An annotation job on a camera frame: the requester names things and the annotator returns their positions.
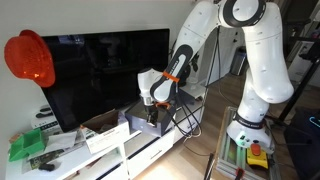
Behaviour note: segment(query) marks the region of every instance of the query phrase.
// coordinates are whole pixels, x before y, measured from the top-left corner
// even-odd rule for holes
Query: white box
[[[99,132],[106,125],[108,130]],[[99,152],[116,143],[122,143],[130,135],[129,123],[125,116],[116,110],[96,116],[80,126],[90,153]]]

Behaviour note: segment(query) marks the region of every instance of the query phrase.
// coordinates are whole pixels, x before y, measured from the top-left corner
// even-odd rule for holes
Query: white wall
[[[23,29],[40,34],[93,33],[170,28],[170,44],[192,10],[192,0],[0,0],[0,179],[4,179],[8,139],[31,129],[42,91],[30,80],[15,78],[3,59],[7,40]]]

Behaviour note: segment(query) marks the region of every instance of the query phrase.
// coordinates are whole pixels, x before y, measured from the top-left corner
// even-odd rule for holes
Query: black tv screen
[[[169,29],[43,37],[56,81],[42,88],[62,130],[139,99],[137,74],[168,65]]]

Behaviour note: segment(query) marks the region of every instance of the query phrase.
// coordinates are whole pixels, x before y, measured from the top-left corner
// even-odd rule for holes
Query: green box
[[[16,161],[45,148],[40,128],[34,129],[19,137],[11,144],[9,161]]]

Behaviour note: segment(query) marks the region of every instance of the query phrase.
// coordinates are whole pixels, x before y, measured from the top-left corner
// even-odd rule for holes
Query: tv stand
[[[194,97],[194,101],[187,105],[197,120],[201,121],[206,88],[201,85],[187,84],[182,89]],[[175,120],[181,129],[189,132],[196,127],[197,123],[190,113],[187,116],[191,123],[186,120],[184,112],[178,110]],[[125,141],[96,154],[90,154],[87,145],[84,145],[53,160],[57,168],[52,172],[33,170],[22,174],[23,160],[7,162],[6,179],[133,179],[172,148],[174,143],[182,137],[183,135],[175,126],[167,129],[162,137],[130,129],[130,136]],[[100,160],[91,168],[86,167],[99,158]]]

